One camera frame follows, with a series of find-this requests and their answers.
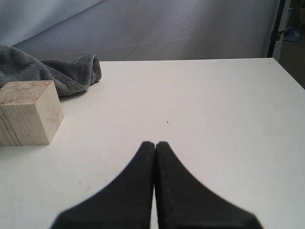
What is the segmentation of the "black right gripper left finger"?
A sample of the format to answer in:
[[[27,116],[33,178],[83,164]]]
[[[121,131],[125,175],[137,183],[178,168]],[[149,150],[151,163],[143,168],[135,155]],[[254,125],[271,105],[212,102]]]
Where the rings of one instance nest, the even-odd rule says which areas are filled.
[[[105,188],[60,213],[53,229],[148,229],[154,188],[154,144],[142,142],[126,168]]]

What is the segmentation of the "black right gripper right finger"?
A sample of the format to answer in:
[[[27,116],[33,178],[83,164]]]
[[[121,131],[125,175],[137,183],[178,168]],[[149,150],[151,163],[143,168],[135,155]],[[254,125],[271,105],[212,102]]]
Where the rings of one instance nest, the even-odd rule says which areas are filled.
[[[167,142],[155,149],[155,197],[161,229],[261,229],[256,216],[198,181]]]

